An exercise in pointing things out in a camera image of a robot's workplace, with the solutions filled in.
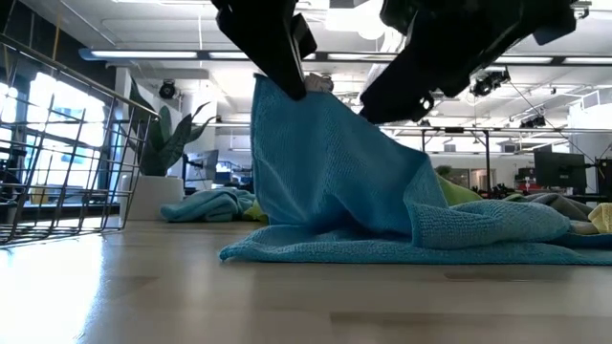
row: black monitor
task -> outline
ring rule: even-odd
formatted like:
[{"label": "black monitor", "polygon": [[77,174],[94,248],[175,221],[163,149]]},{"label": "black monitor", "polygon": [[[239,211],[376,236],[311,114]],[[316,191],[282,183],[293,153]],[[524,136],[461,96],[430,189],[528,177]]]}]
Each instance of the black monitor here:
[{"label": "black monitor", "polygon": [[586,188],[582,154],[534,152],[535,182],[541,186]]},{"label": "black monitor", "polygon": [[189,153],[186,155],[183,178],[186,182],[212,181],[217,173],[219,150],[202,153]]}]

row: metal wire rack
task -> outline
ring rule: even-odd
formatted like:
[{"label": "metal wire rack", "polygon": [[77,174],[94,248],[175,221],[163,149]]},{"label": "metal wire rack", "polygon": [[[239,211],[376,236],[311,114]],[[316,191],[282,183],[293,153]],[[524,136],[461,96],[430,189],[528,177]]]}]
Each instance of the metal wire rack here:
[{"label": "metal wire rack", "polygon": [[138,182],[126,142],[158,119],[0,34],[0,246],[122,229]]}]

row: blue towel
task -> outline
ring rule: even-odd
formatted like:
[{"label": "blue towel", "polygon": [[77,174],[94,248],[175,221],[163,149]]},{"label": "blue towel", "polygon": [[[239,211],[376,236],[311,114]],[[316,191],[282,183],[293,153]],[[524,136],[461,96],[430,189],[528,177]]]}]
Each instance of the blue towel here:
[{"label": "blue towel", "polygon": [[429,157],[334,96],[290,100],[257,77],[251,150],[271,225],[220,258],[268,262],[612,264],[610,236],[571,234],[543,204],[448,207]]},{"label": "blue towel", "polygon": [[198,191],[179,204],[166,204],[160,210],[168,222],[229,222],[252,206],[249,191],[220,188]]}]

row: light wood table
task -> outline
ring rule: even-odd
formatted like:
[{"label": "light wood table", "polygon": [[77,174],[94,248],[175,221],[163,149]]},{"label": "light wood table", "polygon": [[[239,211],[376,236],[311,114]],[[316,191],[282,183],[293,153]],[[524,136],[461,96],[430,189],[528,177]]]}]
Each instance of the light wood table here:
[{"label": "light wood table", "polygon": [[612,342],[612,269],[219,262],[255,227],[0,249],[0,343]]}]

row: security camera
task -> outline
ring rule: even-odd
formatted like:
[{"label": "security camera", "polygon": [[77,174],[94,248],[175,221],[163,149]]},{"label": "security camera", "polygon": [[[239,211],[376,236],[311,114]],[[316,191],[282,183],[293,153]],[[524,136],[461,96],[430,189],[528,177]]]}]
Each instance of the security camera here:
[{"label": "security camera", "polygon": [[174,99],[177,95],[174,80],[164,80],[164,84],[160,87],[160,97],[162,99]]}]

